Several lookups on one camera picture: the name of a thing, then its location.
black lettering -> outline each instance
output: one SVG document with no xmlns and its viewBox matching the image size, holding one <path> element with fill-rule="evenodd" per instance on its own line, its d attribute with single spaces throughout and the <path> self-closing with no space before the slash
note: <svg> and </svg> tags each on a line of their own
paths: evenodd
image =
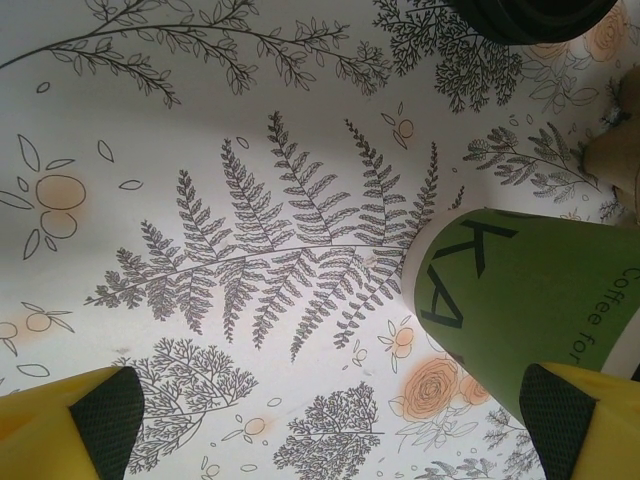
<svg viewBox="0 0 640 480">
<path fill-rule="evenodd" d="M 478 273 L 478 278 L 480 278 L 485 268 L 484 233 L 493 233 L 494 235 L 499 235 L 506 238 L 513 238 L 518 233 L 516 230 L 496 227 L 494 225 L 487 225 L 486 223 L 475 222 L 473 220 L 465 220 L 460 225 L 473 229 L 473 240 L 470 242 L 459 243 L 458 245 L 441 248 L 435 253 L 433 259 L 435 260 L 436 258 L 446 257 L 454 253 L 473 249 L 476 255 L 476 271 Z"/>
<path fill-rule="evenodd" d="M 627 285 L 629 285 L 629 280 L 627 280 L 626 278 L 618 278 L 615 282 L 613 282 L 613 285 L 618 288 L 626 288 Z"/>
<path fill-rule="evenodd" d="M 451 298 L 451 295 L 449 294 L 446 287 L 442 283 L 442 280 L 440 280 L 440 277 L 438 276 L 438 274 L 436 273 L 432 265 L 429 265 L 429 268 L 427 269 L 427 275 L 429 275 L 429 278 L 433 282 L 433 285 L 436 287 L 436 289 L 433 291 L 433 299 L 431 301 L 431 311 L 428 312 L 426 310 L 420 310 L 420 315 L 424 320 L 429 320 L 430 322 L 439 323 L 440 325 L 444 325 L 446 327 L 462 328 L 462 320 L 463 320 L 462 312 L 453 301 L 453 298 Z M 449 309 L 455 315 L 455 318 L 445 317 L 444 315 L 438 315 L 436 313 L 436 310 L 438 307 L 438 299 L 441 296 L 442 296 L 442 299 L 444 300 L 444 303 L 447 304 Z"/>
<path fill-rule="evenodd" d="M 576 340 L 575 342 L 573 342 L 573 349 L 578 353 L 582 353 L 587 349 L 587 345 L 582 340 Z"/>
<path fill-rule="evenodd" d="M 607 290 L 607 292 L 611 292 L 615 295 L 615 297 L 610 297 L 609 295 L 605 295 L 604 298 L 608 298 L 612 302 L 615 302 L 616 305 L 620 305 L 620 300 L 624 300 L 624 294 L 622 292 L 616 292 L 615 290 Z"/>
<path fill-rule="evenodd" d="M 607 313 L 609 311 L 609 304 L 607 302 L 600 302 L 596 305 L 596 310 L 600 313 Z"/>
<path fill-rule="evenodd" d="M 592 313 L 591 315 L 589 315 L 589 318 L 587 319 L 587 321 L 591 325 L 599 325 L 600 322 L 602 321 L 602 317 L 600 315 L 598 315 L 597 313 Z"/>
<path fill-rule="evenodd" d="M 596 340 L 591 335 L 589 335 L 587 333 L 582 333 L 582 332 L 580 332 L 580 335 L 582 335 L 584 338 L 586 338 L 587 342 L 589 342 L 591 345 L 595 345 Z"/>
<path fill-rule="evenodd" d="M 634 280 L 640 280 L 640 268 L 627 268 L 624 272 L 622 272 L 622 275 L 625 277 L 631 277 Z"/>
</svg>

paper cup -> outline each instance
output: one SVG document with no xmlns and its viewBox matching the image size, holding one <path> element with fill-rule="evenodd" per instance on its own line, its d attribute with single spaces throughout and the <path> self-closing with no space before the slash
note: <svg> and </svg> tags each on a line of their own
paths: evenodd
<svg viewBox="0 0 640 480">
<path fill-rule="evenodd" d="M 638 375 L 639 231 L 448 211 L 409 249 L 402 290 L 427 333 L 520 421 L 532 363 Z"/>
</svg>

line drawing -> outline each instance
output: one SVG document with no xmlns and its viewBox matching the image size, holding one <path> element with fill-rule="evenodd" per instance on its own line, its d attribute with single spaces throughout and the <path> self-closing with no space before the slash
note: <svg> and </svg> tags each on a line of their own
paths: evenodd
<svg viewBox="0 0 640 480">
<path fill-rule="evenodd" d="M 509 480 L 520 480 L 531 470 L 540 466 L 540 458 L 529 432 L 522 426 L 513 425 L 511 420 L 511 415 L 502 407 L 490 411 L 487 421 L 495 428 L 487 431 L 483 439 L 491 451 L 498 448 L 511 435 L 516 436 L 516 448 L 509 453 L 502 473 L 507 475 Z"/>
<path fill-rule="evenodd" d="M 404 359 L 411 355 L 415 333 L 413 328 L 405 326 L 410 319 L 410 315 L 404 317 L 399 324 L 400 328 L 396 327 L 391 320 L 388 320 L 389 336 L 378 336 L 380 343 L 387 346 L 384 351 L 391 351 L 391 370 L 393 370 L 393 373 L 398 373 L 398 359 Z"/>
<path fill-rule="evenodd" d="M 361 382 L 329 397 L 316 396 L 304 418 L 289 422 L 291 434 L 273 456 L 276 467 L 293 467 L 307 480 L 355 477 L 383 435 L 373 429 L 378 421 L 373 394 L 373 389 Z"/>
<path fill-rule="evenodd" d="M 51 372 L 44 365 L 39 363 L 25 363 L 24 365 L 16 365 L 16 369 L 28 377 L 45 378 L 51 375 Z"/>
<path fill-rule="evenodd" d="M 34 305 L 33 303 L 21 302 L 24 308 L 30 310 L 31 313 L 25 320 L 27 330 L 32 332 L 44 332 L 48 330 L 52 325 L 57 325 L 71 333 L 75 333 L 75 330 L 64 320 L 61 316 L 68 315 L 73 312 L 53 310 L 50 312 L 45 311 L 41 307 Z"/>
<path fill-rule="evenodd" d="M 471 376 L 463 376 L 449 355 L 423 360 L 407 380 L 403 395 L 389 400 L 392 412 L 406 425 L 396 432 L 404 442 L 427 451 L 442 448 L 448 439 L 470 434 L 478 422 L 459 424 L 472 407 L 490 399 L 489 393 Z"/>
<path fill-rule="evenodd" d="M 143 221 L 147 254 L 143 257 L 120 248 L 116 254 L 120 271 L 108 270 L 106 283 L 96 286 L 95 296 L 88 296 L 85 305 L 137 309 L 146 300 L 156 320 L 165 321 L 180 312 L 189 329 L 202 335 L 202 321 L 217 300 L 212 288 L 219 285 L 224 292 L 222 329 L 229 343 L 247 303 L 260 302 L 253 313 L 252 332 L 253 344 L 260 349 L 295 302 L 309 298 L 291 340 L 294 362 L 314 330 L 340 311 L 337 302 L 348 302 L 335 324 L 334 346 L 342 349 L 368 312 L 400 294 L 407 249 L 436 211 L 435 144 L 424 185 L 404 208 L 407 200 L 397 193 L 400 175 L 346 121 L 364 166 L 366 201 L 360 207 L 343 208 L 340 204 L 349 197 L 348 187 L 339 185 L 337 174 L 324 173 L 321 162 L 311 161 L 310 152 L 290 142 L 279 112 L 268 118 L 274 168 L 284 171 L 280 178 L 286 182 L 283 193 L 293 198 L 288 200 L 296 211 L 293 222 L 284 217 L 283 203 L 272 200 L 270 186 L 247 168 L 226 139 L 220 158 L 236 221 L 215 218 L 190 173 L 180 170 L 176 203 L 184 246 Z M 464 186 L 454 195 L 451 208 L 458 208 Z"/>
<path fill-rule="evenodd" d="M 114 6 L 110 0 L 86 0 L 92 16 L 101 24 L 97 28 L 18 55 L 0 65 L 0 70 L 26 58 L 49 52 L 68 64 L 78 76 L 111 72 L 131 77 L 146 96 L 158 92 L 164 104 L 180 105 L 174 86 L 168 81 L 170 69 L 161 69 L 147 55 L 146 48 L 125 56 L 128 43 L 166 47 L 171 54 L 193 55 L 204 63 L 220 64 L 231 91 L 240 95 L 257 84 L 258 66 L 242 58 L 238 50 L 240 37 L 255 40 L 259 58 L 273 57 L 274 65 L 286 85 L 309 90 L 316 81 L 308 64 L 318 68 L 332 61 L 336 76 L 349 80 L 363 95 L 384 87 L 390 74 L 390 62 L 382 50 L 360 41 L 355 53 L 344 54 L 341 43 L 349 38 L 349 26 L 332 24 L 311 17 L 296 20 L 295 27 L 283 33 L 282 26 L 264 31 L 255 27 L 260 12 L 254 0 L 222 0 L 212 10 L 194 9 L 184 0 L 127 0 Z M 149 18 L 162 18 L 159 23 Z"/>
<path fill-rule="evenodd" d="M 34 173 L 42 173 L 40 154 L 33 143 L 20 134 L 18 142 L 26 166 Z M 52 160 L 44 166 L 44 171 L 58 170 L 74 162 L 71 158 Z M 25 242 L 23 260 L 28 260 L 36 253 L 43 238 L 49 250 L 57 252 L 56 241 L 71 238 L 78 230 L 78 222 L 73 216 L 73 211 L 82 205 L 87 197 L 84 184 L 72 176 L 59 173 L 41 176 L 33 188 L 23 177 L 17 177 L 17 182 L 23 193 L 30 194 L 29 200 L 11 192 L 0 191 L 0 203 L 20 210 L 42 210 L 38 227 L 31 230 Z"/>
<path fill-rule="evenodd" d="M 236 422 L 242 424 L 242 416 L 236 415 Z M 244 423 L 242 425 L 242 428 L 233 430 L 232 432 L 226 434 L 220 441 L 226 442 L 234 437 L 237 437 L 238 435 L 242 435 L 242 438 L 245 442 L 247 442 L 248 444 L 253 444 L 253 437 L 260 435 L 262 432 L 264 432 L 265 428 L 266 423 L 263 418 L 252 418 L 251 420 Z"/>
<path fill-rule="evenodd" d="M 398 112 L 397 113 L 398 117 L 401 117 L 402 112 L 404 112 L 403 102 L 400 102 L 400 104 L 398 105 L 397 112 Z M 387 113 L 381 113 L 380 115 L 382 116 L 385 122 L 387 122 L 392 127 L 396 127 L 392 130 L 393 139 L 396 141 L 398 145 L 400 145 L 402 148 L 407 150 L 408 149 L 407 140 L 413 137 L 413 132 L 414 132 L 413 121 L 409 120 L 408 118 L 399 118 L 398 120 L 396 120 L 395 118 L 393 118 L 391 115 Z"/>
<path fill-rule="evenodd" d="M 210 412 L 232 408 L 258 382 L 217 346 L 162 338 L 150 357 L 121 357 L 114 365 L 136 369 L 145 395 L 145 413 L 128 469 L 153 469 L 161 457 L 188 443 Z"/>
<path fill-rule="evenodd" d="M 0 322 L 0 340 L 13 353 L 14 357 L 18 356 L 18 349 L 12 340 L 16 335 L 18 335 L 18 327 L 11 322 Z"/>
</svg>

small leaf drawing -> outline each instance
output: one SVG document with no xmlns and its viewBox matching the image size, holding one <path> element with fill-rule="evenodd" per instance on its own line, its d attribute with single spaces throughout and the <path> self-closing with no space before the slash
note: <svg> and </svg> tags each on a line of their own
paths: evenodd
<svg viewBox="0 0 640 480">
<path fill-rule="evenodd" d="M 104 142 L 104 140 L 98 140 L 98 153 L 105 160 L 108 160 L 111 163 L 114 163 L 113 152 L 111 151 L 111 148 L 109 147 L 109 145 L 107 145 Z"/>
<path fill-rule="evenodd" d="M 47 244 L 47 247 L 49 247 L 49 250 L 51 250 L 52 252 L 58 251 L 58 247 L 56 246 L 55 242 L 51 239 L 51 237 L 44 237 L 44 243 Z"/>
<path fill-rule="evenodd" d="M 22 303 L 22 306 L 24 308 L 27 308 L 29 310 L 31 310 L 32 312 L 36 312 L 36 313 L 44 313 L 44 310 L 41 309 L 40 307 L 38 307 L 37 305 L 34 305 L 33 303 L 27 303 L 27 302 L 20 302 Z"/>
<path fill-rule="evenodd" d="M 18 177 L 18 188 L 27 193 L 29 191 L 29 183 L 24 178 Z"/>
<path fill-rule="evenodd" d="M 42 82 L 40 85 L 38 85 L 38 88 L 36 88 L 36 93 L 44 93 L 50 88 L 51 84 L 49 82 Z"/>
<path fill-rule="evenodd" d="M 238 144 L 244 148 L 245 150 L 247 150 L 249 148 L 249 142 L 247 142 L 247 140 L 245 138 L 242 137 L 236 137 L 236 142 L 238 142 Z"/>
<path fill-rule="evenodd" d="M 16 365 L 16 368 L 23 375 L 27 375 L 28 377 L 36 377 L 36 378 L 44 378 L 51 375 L 51 372 L 44 365 L 40 365 L 39 363 L 27 363 L 24 365 Z"/>
<path fill-rule="evenodd" d="M 38 155 L 38 151 L 33 144 L 18 134 L 18 140 L 20 141 L 20 151 L 22 152 L 22 158 L 24 159 L 24 163 L 33 170 L 34 172 L 40 171 L 40 156 Z"/>
<path fill-rule="evenodd" d="M 144 183 L 140 180 L 127 180 L 118 185 L 118 188 L 121 190 L 138 190 L 142 185 L 144 185 Z"/>
<path fill-rule="evenodd" d="M 71 326 L 67 322 L 65 322 L 64 320 L 61 320 L 61 319 L 59 319 L 57 317 L 49 317 L 49 318 L 56 325 L 66 329 L 66 330 L 69 330 L 71 333 L 76 333 L 76 331 L 73 328 L 71 328 Z"/>
<path fill-rule="evenodd" d="M 21 210 L 32 210 L 33 205 L 24 198 L 14 195 L 13 193 L 0 191 L 0 202 L 10 207 L 20 208 Z"/>
<path fill-rule="evenodd" d="M 75 162 L 73 158 L 61 158 L 59 160 L 52 160 L 46 166 L 45 170 L 55 170 L 56 168 L 66 167 L 70 163 Z"/>
<path fill-rule="evenodd" d="M 40 246 L 40 230 L 38 230 L 37 228 L 34 228 L 31 234 L 29 235 L 29 238 L 27 239 L 27 243 L 25 243 L 24 245 L 24 253 L 22 255 L 22 259 L 27 260 L 28 258 L 30 258 L 31 255 L 36 253 L 36 250 L 38 249 L 39 246 Z"/>
</svg>

branch drawing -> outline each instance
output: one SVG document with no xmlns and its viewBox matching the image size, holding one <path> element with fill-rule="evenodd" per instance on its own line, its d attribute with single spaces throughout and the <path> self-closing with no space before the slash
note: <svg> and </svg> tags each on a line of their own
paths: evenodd
<svg viewBox="0 0 640 480">
<path fill-rule="evenodd" d="M 0 65 L 0 70 L 34 55 L 50 52 L 69 64 L 79 76 L 108 71 L 131 77 L 146 96 L 160 93 L 164 104 L 180 105 L 170 69 L 161 69 L 145 53 L 148 44 L 166 46 L 172 54 L 193 55 L 204 63 L 218 63 L 225 70 L 231 91 L 240 95 L 255 85 L 258 66 L 239 48 L 242 38 L 255 41 L 259 58 L 273 57 L 286 85 L 309 90 L 316 81 L 308 71 L 314 62 L 319 68 L 335 64 L 338 78 L 350 80 L 363 95 L 371 95 L 387 83 L 390 64 L 382 51 L 360 41 L 356 52 L 344 54 L 341 44 L 349 39 L 349 25 L 333 25 L 311 17 L 296 20 L 293 34 L 283 34 L 282 26 L 260 31 L 252 22 L 260 12 L 255 0 L 219 0 L 212 9 L 194 9 L 185 0 L 85 0 L 99 25 L 81 35 L 35 48 Z M 139 52 L 125 56 L 121 43 L 139 46 Z"/>
<path fill-rule="evenodd" d="M 493 90 L 498 105 L 506 105 L 520 81 L 522 57 L 505 45 L 485 39 L 444 0 L 374 0 L 378 16 L 374 26 L 391 34 L 394 69 L 407 75 L 425 57 L 436 65 L 435 88 L 449 97 L 449 108 L 479 112 Z"/>
<path fill-rule="evenodd" d="M 507 457 L 503 473 L 506 475 L 505 480 L 520 480 L 540 466 L 540 459 L 529 432 L 519 425 L 512 425 L 511 420 L 511 415 L 502 407 L 489 412 L 487 421 L 495 428 L 485 434 L 484 440 L 489 445 L 489 450 L 493 450 L 511 435 L 516 435 L 516 448 Z"/>
<path fill-rule="evenodd" d="M 361 382 L 329 397 L 317 396 L 305 417 L 289 422 L 291 435 L 273 456 L 279 470 L 295 468 L 305 480 L 350 480 L 359 473 L 366 456 L 380 445 L 373 430 L 378 407 L 373 389 Z"/>
<path fill-rule="evenodd" d="M 129 460 L 129 472 L 153 469 L 161 457 L 182 448 L 207 414 L 232 408 L 258 385 L 250 372 L 218 347 L 192 340 L 163 338 L 150 357 L 119 358 L 114 365 L 136 369 L 145 397 L 145 412 Z"/>
<path fill-rule="evenodd" d="M 336 321 L 334 344 L 346 347 L 367 312 L 400 294 L 406 250 L 436 211 L 435 145 L 426 186 L 418 193 L 415 210 L 407 212 L 401 205 L 405 197 L 397 193 L 400 176 L 348 122 L 365 167 L 363 191 L 368 201 L 359 208 L 342 207 L 350 194 L 338 188 L 336 174 L 320 173 L 321 162 L 308 162 L 309 152 L 297 152 L 279 112 L 269 116 L 268 127 L 277 159 L 273 166 L 285 172 L 280 175 L 284 193 L 295 198 L 288 203 L 304 211 L 293 215 L 293 224 L 283 218 L 284 203 L 272 203 L 272 190 L 247 169 L 227 139 L 220 158 L 234 225 L 224 217 L 215 218 L 189 172 L 179 170 L 177 206 L 184 246 L 143 221 L 147 255 L 120 248 L 116 253 L 120 270 L 107 271 L 105 284 L 96 287 L 96 295 L 87 297 L 86 304 L 137 309 L 146 298 L 156 320 L 181 314 L 192 331 L 202 334 L 202 322 L 218 300 L 213 287 L 219 285 L 224 291 L 222 328 L 228 342 L 234 341 L 235 327 L 245 320 L 250 302 L 259 302 L 252 314 L 252 340 L 261 349 L 276 323 L 296 302 L 307 299 L 292 338 L 291 360 L 334 312 L 343 316 Z M 240 146 L 250 148 L 246 140 Z M 452 208 L 460 205 L 462 195 L 463 189 Z M 357 212 L 363 212 L 358 223 L 348 224 L 347 218 Z"/>
<path fill-rule="evenodd" d="M 571 149 L 552 124 L 549 131 L 540 129 L 540 136 L 530 136 L 533 152 L 519 150 L 517 135 L 505 127 L 491 130 L 487 139 L 476 139 L 469 143 L 468 162 L 481 163 L 478 170 L 495 168 L 494 175 L 504 178 L 501 185 L 520 185 L 529 180 L 538 190 L 533 192 L 538 198 L 553 197 L 554 203 L 562 203 L 573 198 L 576 187 L 586 185 L 596 191 L 598 180 L 582 169 L 582 145 Z"/>
</svg>

